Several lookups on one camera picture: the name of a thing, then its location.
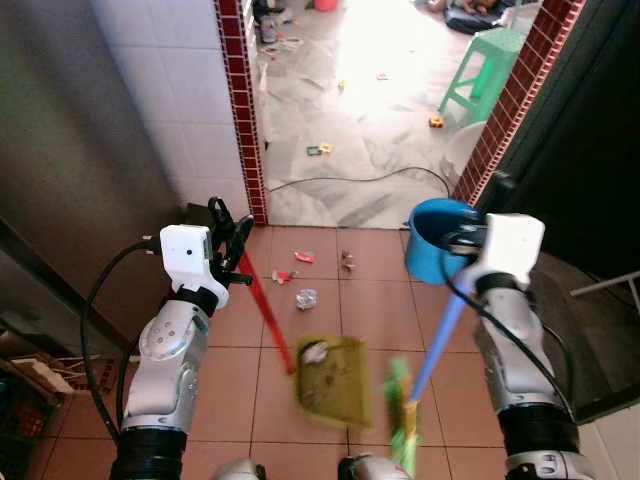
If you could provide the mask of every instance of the white robot part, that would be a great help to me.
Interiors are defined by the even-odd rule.
[[[529,285],[529,272],[540,253],[544,223],[522,214],[487,214],[487,238],[476,263],[464,271],[463,285],[475,290],[478,278],[501,272],[513,275],[520,286]]]
[[[216,309],[227,304],[229,292],[211,275],[209,261],[213,252],[207,227],[169,225],[160,231],[160,246],[164,269],[175,292],[180,287],[194,292],[204,287],[218,298]]]

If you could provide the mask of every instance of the white wall tile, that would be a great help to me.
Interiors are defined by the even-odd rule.
[[[158,46],[220,49],[212,0],[146,0]]]
[[[596,420],[620,480],[640,478],[640,405]]]
[[[197,176],[182,124],[147,123],[145,126],[168,175]]]
[[[111,52],[143,119],[176,121],[177,109],[158,49],[111,47]]]
[[[161,50],[180,121],[231,125],[231,101],[221,52]]]
[[[598,480],[620,480],[595,424],[580,427],[580,451],[591,462]]]
[[[233,218],[249,213],[249,203],[242,180],[213,180],[203,178],[170,177],[183,203],[207,205],[212,196],[220,197]]]
[[[184,131],[198,176],[234,180],[242,178],[233,125],[185,125]]]
[[[146,0],[92,0],[91,4],[109,45],[155,45]]]

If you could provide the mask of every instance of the green plastic stool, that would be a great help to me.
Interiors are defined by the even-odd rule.
[[[507,28],[495,28],[476,33],[438,110],[444,112],[447,102],[451,99],[471,112],[472,123],[487,120],[498,101],[524,40],[524,35]],[[460,81],[474,52],[484,56],[480,73],[475,78]],[[466,85],[473,85],[469,98],[465,98],[456,91]]]

